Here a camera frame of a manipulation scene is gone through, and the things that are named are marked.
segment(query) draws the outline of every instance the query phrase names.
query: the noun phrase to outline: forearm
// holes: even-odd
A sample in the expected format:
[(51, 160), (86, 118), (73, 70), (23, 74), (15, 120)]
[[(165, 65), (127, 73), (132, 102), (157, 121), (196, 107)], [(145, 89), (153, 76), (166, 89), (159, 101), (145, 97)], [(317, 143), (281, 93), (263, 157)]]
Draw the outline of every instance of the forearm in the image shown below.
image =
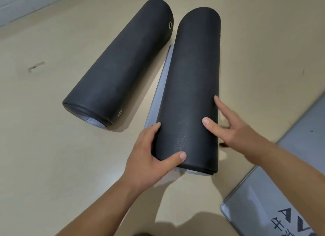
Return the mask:
[(138, 195), (131, 186), (118, 180), (57, 236), (114, 235)]
[(325, 235), (325, 176), (273, 143), (265, 148), (268, 151), (262, 153), (258, 165), (315, 233)]

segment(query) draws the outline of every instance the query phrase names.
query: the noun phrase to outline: beige floor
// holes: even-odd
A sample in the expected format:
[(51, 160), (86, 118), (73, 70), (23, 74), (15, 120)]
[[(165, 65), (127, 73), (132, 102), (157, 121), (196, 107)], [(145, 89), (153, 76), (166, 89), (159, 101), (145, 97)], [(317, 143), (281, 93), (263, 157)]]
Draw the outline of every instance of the beige floor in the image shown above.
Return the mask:
[[(167, 48), (114, 131), (82, 122), (61, 102), (146, 1), (62, 0), (0, 28), (1, 235), (54, 235), (122, 174)], [(220, 97), (268, 139), (324, 90), (325, 0), (165, 1), (171, 43), (193, 8), (220, 14)], [(237, 235), (219, 206), (251, 168), (229, 150), (212, 178), (172, 172), (136, 201), (117, 235)]]

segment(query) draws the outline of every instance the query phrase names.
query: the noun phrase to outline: black cylinder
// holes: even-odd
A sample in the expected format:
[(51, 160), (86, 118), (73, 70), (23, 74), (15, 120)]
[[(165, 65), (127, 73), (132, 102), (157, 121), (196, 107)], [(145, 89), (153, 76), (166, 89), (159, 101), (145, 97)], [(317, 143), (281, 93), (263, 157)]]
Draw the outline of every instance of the black cylinder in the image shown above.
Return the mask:
[(95, 126), (112, 125), (144, 71), (170, 39), (173, 26), (166, 2), (147, 1), (63, 100), (63, 106)]
[(181, 20), (157, 122), (153, 155), (164, 160), (187, 153), (179, 167), (212, 175), (218, 171), (217, 138), (202, 118), (218, 120), (221, 20), (211, 8), (196, 8)]

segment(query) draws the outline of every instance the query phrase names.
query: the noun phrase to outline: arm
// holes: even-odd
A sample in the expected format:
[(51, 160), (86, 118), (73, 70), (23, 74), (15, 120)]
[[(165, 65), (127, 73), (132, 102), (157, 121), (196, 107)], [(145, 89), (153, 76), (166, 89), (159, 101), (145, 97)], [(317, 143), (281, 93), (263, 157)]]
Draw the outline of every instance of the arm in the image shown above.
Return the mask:
[(217, 96), (214, 101), (230, 127), (222, 128), (209, 118), (203, 118), (203, 125), (251, 163), (261, 166), (314, 232), (325, 235), (325, 176), (259, 135)]
[(186, 159), (185, 152), (177, 152), (163, 161), (151, 155), (151, 144), (159, 127), (157, 123), (140, 133), (122, 177), (57, 236), (114, 235), (136, 198)]

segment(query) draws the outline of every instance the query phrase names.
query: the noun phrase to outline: black rolled mat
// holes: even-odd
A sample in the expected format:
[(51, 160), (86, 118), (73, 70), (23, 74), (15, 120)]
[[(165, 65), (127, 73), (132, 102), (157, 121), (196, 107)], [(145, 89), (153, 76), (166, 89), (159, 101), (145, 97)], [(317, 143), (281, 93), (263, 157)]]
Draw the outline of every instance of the black rolled mat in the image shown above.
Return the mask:
[(173, 26), (173, 13), (166, 2), (147, 1), (63, 100), (63, 106), (95, 126), (112, 125), (170, 39)]
[(220, 28), (220, 17), (211, 8), (196, 8), (181, 20), (152, 151), (159, 160), (185, 151), (187, 159), (179, 167), (209, 175), (218, 171), (218, 146), (202, 118), (218, 120), (213, 97), (219, 91)]

